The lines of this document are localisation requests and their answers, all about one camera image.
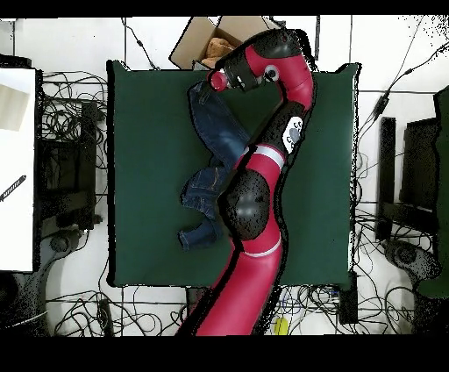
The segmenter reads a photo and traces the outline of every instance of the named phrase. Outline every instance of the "red robot arm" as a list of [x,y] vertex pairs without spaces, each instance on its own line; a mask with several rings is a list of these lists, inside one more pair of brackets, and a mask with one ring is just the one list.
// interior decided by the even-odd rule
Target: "red robot arm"
[[185,320],[179,335],[251,334],[278,275],[282,249],[276,200],[282,171],[303,139],[313,82],[295,32],[269,30],[249,39],[217,63],[208,80],[221,91],[277,82],[282,105],[234,167],[218,198],[232,252],[221,276]]

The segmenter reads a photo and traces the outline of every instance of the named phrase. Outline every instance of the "cardboard box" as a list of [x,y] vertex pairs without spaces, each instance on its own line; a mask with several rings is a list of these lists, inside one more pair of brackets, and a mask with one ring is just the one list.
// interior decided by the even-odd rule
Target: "cardboard box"
[[222,16],[217,25],[207,17],[192,17],[169,59],[180,69],[192,69],[195,61],[204,59],[210,39],[226,39],[238,47],[256,33],[273,28],[279,26],[261,16]]

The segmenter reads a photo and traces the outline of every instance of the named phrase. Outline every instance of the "green table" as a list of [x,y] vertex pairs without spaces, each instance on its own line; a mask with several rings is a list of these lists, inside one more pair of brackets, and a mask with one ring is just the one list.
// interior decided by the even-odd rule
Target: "green table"
[[[338,73],[314,73],[315,107],[282,193],[289,257],[281,284],[347,283],[359,70],[359,64],[349,64]],[[187,99],[188,88],[204,77],[204,71],[129,71],[118,61],[108,62],[114,106],[108,129],[114,132],[115,162],[109,191],[115,191],[115,205],[109,205],[115,216],[110,220],[110,285],[204,287],[226,264],[227,238],[184,253],[176,236],[203,217],[182,207],[179,196],[210,158],[190,122]],[[222,95],[249,132],[279,102],[273,84]]]

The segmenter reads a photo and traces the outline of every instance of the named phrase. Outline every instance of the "jeans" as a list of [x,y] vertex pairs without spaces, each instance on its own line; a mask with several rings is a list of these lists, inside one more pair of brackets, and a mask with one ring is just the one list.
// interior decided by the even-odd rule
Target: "jeans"
[[189,89],[189,106],[196,132],[212,152],[212,157],[209,166],[197,171],[182,190],[182,205],[204,215],[197,228],[178,232],[184,251],[210,246],[223,235],[222,226],[216,219],[215,203],[224,181],[250,139],[223,99],[207,82],[199,82]]

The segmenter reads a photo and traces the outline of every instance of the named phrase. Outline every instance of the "white label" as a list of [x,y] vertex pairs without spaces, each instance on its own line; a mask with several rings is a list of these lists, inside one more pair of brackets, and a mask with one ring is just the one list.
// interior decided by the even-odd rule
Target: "white label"
[[295,143],[301,138],[302,130],[303,120],[299,117],[291,118],[282,135],[282,141],[289,154],[293,152]]

